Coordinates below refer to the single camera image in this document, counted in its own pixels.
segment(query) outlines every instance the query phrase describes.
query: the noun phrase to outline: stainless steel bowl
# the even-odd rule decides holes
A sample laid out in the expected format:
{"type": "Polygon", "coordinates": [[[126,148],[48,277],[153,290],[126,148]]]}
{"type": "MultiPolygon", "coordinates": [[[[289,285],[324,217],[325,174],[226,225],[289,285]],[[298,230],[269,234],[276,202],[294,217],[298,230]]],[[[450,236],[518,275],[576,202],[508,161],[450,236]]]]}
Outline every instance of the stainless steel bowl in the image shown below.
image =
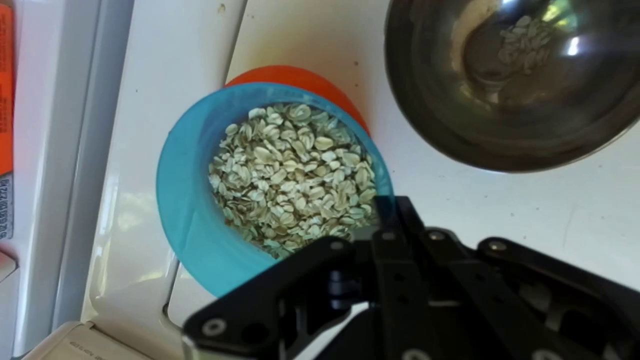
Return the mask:
{"type": "Polygon", "coordinates": [[[440,153],[490,171],[572,162],[640,115],[637,0],[394,0],[388,78],[440,153]]]}

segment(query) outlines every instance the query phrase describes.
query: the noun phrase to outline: orange bowl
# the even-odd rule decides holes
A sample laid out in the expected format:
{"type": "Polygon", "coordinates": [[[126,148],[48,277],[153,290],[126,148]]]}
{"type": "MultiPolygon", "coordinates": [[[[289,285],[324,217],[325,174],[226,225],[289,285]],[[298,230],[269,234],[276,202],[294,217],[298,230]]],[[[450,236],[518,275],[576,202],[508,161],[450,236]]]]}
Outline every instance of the orange bowl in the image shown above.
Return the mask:
{"type": "Polygon", "coordinates": [[[328,82],[325,78],[305,71],[305,68],[296,68],[296,66],[262,66],[248,71],[235,78],[232,78],[226,87],[235,87],[235,84],[248,84],[248,82],[276,82],[276,84],[285,84],[294,89],[301,89],[307,93],[313,93],[329,103],[333,103],[338,109],[342,109],[345,115],[350,115],[367,134],[367,126],[353,107],[348,97],[328,82]]]}

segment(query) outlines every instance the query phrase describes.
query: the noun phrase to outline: orange object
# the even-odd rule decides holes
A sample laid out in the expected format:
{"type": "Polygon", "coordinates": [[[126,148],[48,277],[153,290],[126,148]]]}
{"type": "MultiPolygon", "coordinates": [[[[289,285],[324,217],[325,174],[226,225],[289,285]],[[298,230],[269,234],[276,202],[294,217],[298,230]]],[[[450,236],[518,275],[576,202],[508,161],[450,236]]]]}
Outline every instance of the orange object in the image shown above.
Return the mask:
{"type": "Polygon", "coordinates": [[[0,176],[13,171],[13,10],[0,3],[0,176]]]}
{"type": "Polygon", "coordinates": [[[358,113],[358,109],[353,107],[353,103],[348,100],[348,97],[338,87],[333,87],[332,82],[328,82],[325,78],[309,71],[296,68],[296,66],[263,66],[263,68],[254,68],[235,77],[226,87],[246,84],[246,82],[276,82],[276,84],[296,87],[296,89],[313,93],[333,103],[367,133],[367,126],[362,115],[358,113]]]}

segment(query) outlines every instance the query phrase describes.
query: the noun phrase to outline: white countertop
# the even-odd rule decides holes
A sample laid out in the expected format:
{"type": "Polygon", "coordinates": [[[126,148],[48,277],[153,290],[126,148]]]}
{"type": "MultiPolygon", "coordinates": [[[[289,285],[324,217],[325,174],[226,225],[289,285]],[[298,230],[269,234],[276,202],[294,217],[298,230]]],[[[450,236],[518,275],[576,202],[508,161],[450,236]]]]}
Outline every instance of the white countertop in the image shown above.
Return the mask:
{"type": "Polygon", "coordinates": [[[219,89],[223,77],[263,65],[303,66],[338,84],[365,119],[395,192],[411,198],[427,227],[450,228],[468,246],[486,236],[511,239],[640,288],[640,128],[550,172],[497,174],[451,162],[394,104],[381,48],[386,5],[248,0],[226,75],[241,3],[136,3],[85,318],[175,354],[162,306],[168,302],[168,317],[180,325],[207,294],[183,271],[175,277],[156,212],[157,154],[191,103],[219,89]]]}

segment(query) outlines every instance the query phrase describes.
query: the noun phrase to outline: black plastic mechanism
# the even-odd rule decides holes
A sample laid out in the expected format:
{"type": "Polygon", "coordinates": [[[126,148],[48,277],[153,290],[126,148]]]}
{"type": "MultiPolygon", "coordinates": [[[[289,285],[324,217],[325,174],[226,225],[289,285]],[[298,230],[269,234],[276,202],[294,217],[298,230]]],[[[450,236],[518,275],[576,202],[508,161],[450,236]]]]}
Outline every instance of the black plastic mechanism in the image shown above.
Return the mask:
{"type": "Polygon", "coordinates": [[[183,326],[186,357],[294,359],[353,317],[317,359],[637,360],[640,294],[504,239],[465,249],[377,198],[370,240],[322,239],[183,326]]]}

